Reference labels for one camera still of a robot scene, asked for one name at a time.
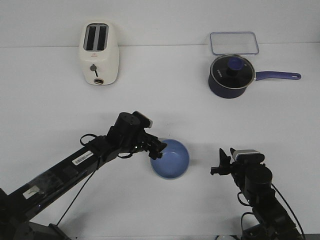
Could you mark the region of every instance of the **blue bowl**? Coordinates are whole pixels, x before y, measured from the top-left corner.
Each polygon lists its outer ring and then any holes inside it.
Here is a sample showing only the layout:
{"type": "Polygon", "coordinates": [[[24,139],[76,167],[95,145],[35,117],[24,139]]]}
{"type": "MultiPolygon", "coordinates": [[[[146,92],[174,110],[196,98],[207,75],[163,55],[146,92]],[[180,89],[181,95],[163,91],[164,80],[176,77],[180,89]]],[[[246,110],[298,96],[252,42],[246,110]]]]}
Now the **blue bowl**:
{"type": "Polygon", "coordinates": [[[162,142],[167,146],[162,150],[162,158],[153,160],[150,158],[151,166],[156,174],[165,179],[180,177],[189,166],[189,153],[186,147],[174,139],[166,139],[162,142]]]}

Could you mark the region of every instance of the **white wall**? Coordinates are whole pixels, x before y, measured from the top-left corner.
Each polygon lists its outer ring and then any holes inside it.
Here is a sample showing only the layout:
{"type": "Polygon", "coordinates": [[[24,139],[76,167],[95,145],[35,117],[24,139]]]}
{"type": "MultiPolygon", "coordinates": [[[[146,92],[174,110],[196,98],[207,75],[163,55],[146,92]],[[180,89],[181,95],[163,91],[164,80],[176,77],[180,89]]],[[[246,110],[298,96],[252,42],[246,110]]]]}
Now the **white wall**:
{"type": "Polygon", "coordinates": [[[122,46],[206,44],[219,31],[320,42],[319,0],[2,0],[0,47],[77,46],[93,19],[113,22],[122,46]]]}

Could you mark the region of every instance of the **container lid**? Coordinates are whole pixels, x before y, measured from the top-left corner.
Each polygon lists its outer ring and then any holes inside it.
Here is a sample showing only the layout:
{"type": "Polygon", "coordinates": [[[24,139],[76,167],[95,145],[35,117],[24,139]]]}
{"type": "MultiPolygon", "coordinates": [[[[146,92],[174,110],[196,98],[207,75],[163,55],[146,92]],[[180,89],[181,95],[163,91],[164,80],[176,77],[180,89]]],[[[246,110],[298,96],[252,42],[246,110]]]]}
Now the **container lid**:
{"type": "Polygon", "coordinates": [[[213,55],[257,55],[259,47],[256,35],[251,31],[225,31],[210,33],[213,55]]]}
{"type": "Polygon", "coordinates": [[[228,89],[243,89],[255,78],[252,64],[235,54],[216,58],[211,65],[210,73],[219,85],[228,89]]]}

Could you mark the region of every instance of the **saucepan handle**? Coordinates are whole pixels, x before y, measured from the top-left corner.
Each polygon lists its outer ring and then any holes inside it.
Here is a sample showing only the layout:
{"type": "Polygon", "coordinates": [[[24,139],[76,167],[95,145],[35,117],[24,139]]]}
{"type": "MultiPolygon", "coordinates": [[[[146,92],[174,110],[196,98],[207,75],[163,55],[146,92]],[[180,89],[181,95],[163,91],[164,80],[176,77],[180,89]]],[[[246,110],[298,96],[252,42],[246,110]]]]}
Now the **saucepan handle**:
{"type": "Polygon", "coordinates": [[[282,72],[282,71],[258,71],[255,73],[255,80],[262,79],[291,79],[299,80],[301,75],[296,72],[282,72]]]}

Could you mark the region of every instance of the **label sticker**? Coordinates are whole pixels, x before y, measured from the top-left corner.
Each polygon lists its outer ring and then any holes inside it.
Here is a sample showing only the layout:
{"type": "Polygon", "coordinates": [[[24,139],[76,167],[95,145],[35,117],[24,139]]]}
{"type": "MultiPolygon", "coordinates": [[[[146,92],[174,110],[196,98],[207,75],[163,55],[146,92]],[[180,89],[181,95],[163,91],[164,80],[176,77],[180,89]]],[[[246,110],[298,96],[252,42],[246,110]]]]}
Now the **label sticker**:
{"type": "Polygon", "coordinates": [[[36,193],[39,193],[40,189],[34,185],[33,187],[31,187],[29,190],[25,191],[23,193],[23,196],[25,197],[25,199],[29,199],[31,198],[33,195],[35,195],[36,193]]]}
{"type": "Polygon", "coordinates": [[[90,158],[93,155],[94,154],[91,151],[87,151],[84,154],[82,154],[81,156],[78,156],[72,162],[73,162],[74,165],[78,166],[80,163],[82,163],[83,161],[87,160],[88,158],[90,158]]]}

